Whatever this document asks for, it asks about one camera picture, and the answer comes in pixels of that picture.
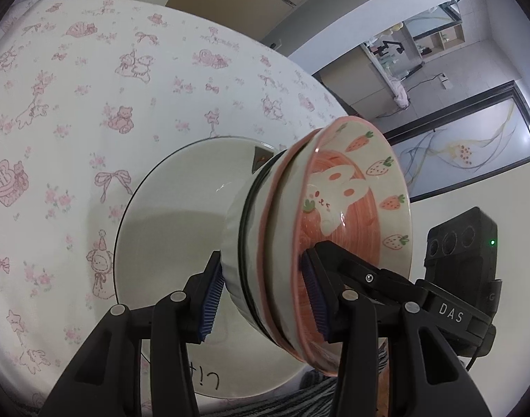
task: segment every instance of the pink ceramic bowl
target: pink ceramic bowl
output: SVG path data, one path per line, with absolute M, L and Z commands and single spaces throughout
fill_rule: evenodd
M 296 359 L 302 360 L 297 351 L 286 341 L 272 319 L 263 280 L 263 234 L 270 202 L 278 181 L 291 159 L 315 136 L 319 130 L 309 133 L 284 152 L 272 165 L 253 198 L 246 224 L 241 224 L 248 193 L 263 166 L 256 171 L 235 197 L 225 221 L 222 233 L 221 263 L 227 290 L 244 318 L 259 332 L 270 338 Z M 240 253 L 243 255 L 240 264 Z
M 317 331 L 299 258 L 323 240 L 408 277 L 411 217 L 406 182 L 391 146 L 371 124 L 336 119 L 288 164 L 265 233 L 266 290 L 273 319 L 311 366 L 336 375 L 341 344 Z

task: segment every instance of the bowl rim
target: bowl rim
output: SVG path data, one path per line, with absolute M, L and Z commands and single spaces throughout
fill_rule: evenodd
M 269 192 L 267 194 L 267 198 L 264 203 L 264 207 L 263 207 L 264 210 L 263 210 L 263 213 L 261 214 L 261 218 L 259 221 L 257 249 L 255 252 L 256 254 L 255 255 L 256 256 L 255 272 L 256 272 L 257 281 L 258 281 L 261 308 L 263 309 L 263 313 L 264 313 L 263 317 L 265 319 L 265 323 L 269 328 L 271 328 L 271 332 L 274 333 L 274 334 L 271 334 L 271 337 L 274 339 L 274 341 L 282 349 L 284 349 L 285 351 L 288 351 L 292 356 L 294 356 L 297 360 L 301 362 L 305 362 L 305 360 L 296 351 L 296 349 L 292 346 L 292 344 L 286 339 L 286 336 L 284 335 L 282 329 L 276 324 L 276 322 L 272 318 L 272 313 L 270 311 L 269 297 L 267 294 L 267 286 L 265 283 L 265 276 L 264 276 L 265 233 L 267 230 L 267 223 L 269 221 L 270 208 L 271 208 L 270 204 L 272 202 L 272 198 L 277 192 L 278 183 L 282 175 L 284 174 L 286 167 L 288 167 L 292 159 L 314 138 L 314 136 L 318 132 L 320 132 L 320 130 L 321 129 L 316 129 L 308 133 L 306 136 L 299 139 L 292 146 L 290 146 L 282 155 L 278 168 L 274 171 L 274 174 L 272 176 Z

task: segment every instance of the strawberry illustration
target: strawberry illustration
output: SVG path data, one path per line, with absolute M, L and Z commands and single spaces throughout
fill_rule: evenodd
M 389 237 L 386 237 L 383 240 L 383 245 L 385 245 L 387 248 L 392 249 L 394 251 L 398 251 L 402 249 L 406 243 L 409 241 L 409 237 L 407 235 L 390 235 Z
M 369 169 L 366 171 L 367 175 L 383 175 L 388 172 L 388 168 L 392 166 L 394 159 L 388 157 L 386 160 L 380 160 L 373 163 L 369 166 Z
M 369 144 L 369 140 L 373 137 L 373 132 L 367 132 L 365 135 L 358 136 L 355 140 L 353 140 L 350 145 L 346 148 L 347 152 L 351 152 L 352 150 L 358 150 L 363 146 L 366 146 Z
M 387 197 L 383 202 L 381 202 L 379 207 L 381 207 L 381 209 L 383 210 L 398 210 L 400 208 L 400 205 L 403 204 L 405 201 L 406 198 L 404 197 L 404 195 L 394 195 Z

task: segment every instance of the teddy bear print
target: teddy bear print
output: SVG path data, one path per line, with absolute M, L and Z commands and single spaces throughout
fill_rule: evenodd
M 106 249 L 105 235 L 104 230 L 99 231 L 99 244 L 86 256 L 95 272 L 93 294 L 103 300 L 114 296 L 113 254 Z
M 114 72 L 122 76 L 132 76 L 139 78 L 145 84 L 149 83 L 151 76 L 149 66 L 154 62 L 154 58 L 145 55 L 139 58 L 135 57 L 135 50 L 120 57 L 120 65 Z
M 128 133 L 133 129 L 133 122 L 131 120 L 132 107 L 120 107 L 116 116 L 108 121 L 108 126 L 113 130 L 118 130 L 121 134 Z

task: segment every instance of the tablecloth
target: tablecloth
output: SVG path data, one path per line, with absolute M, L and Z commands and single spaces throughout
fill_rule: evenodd
M 0 24 L 3 387 L 39 406 L 116 303 L 118 224 L 158 162 L 214 136 L 283 149 L 341 115 L 287 58 L 196 16 L 128 0 L 13 6 Z

